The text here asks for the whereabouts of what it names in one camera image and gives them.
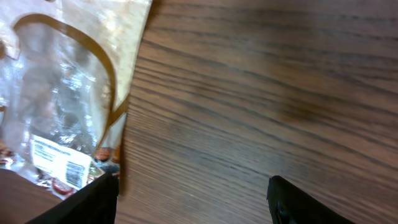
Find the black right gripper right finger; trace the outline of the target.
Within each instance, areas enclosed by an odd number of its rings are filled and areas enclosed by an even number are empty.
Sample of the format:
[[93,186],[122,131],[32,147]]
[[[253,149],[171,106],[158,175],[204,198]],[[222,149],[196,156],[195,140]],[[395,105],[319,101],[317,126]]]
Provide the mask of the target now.
[[353,224],[279,175],[269,179],[267,201],[273,224]]

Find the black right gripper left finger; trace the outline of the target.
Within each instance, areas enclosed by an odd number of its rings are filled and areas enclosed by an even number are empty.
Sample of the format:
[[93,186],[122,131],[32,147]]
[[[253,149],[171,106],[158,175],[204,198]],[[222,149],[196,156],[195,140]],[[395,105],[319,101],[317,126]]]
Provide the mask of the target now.
[[119,179],[104,174],[28,224],[114,224]]

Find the brown clear snack bag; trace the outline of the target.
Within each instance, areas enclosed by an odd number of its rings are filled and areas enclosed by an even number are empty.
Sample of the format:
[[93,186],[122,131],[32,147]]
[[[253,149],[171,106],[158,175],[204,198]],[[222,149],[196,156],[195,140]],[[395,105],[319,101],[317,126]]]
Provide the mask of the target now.
[[119,174],[150,0],[1,0],[1,167],[64,199]]

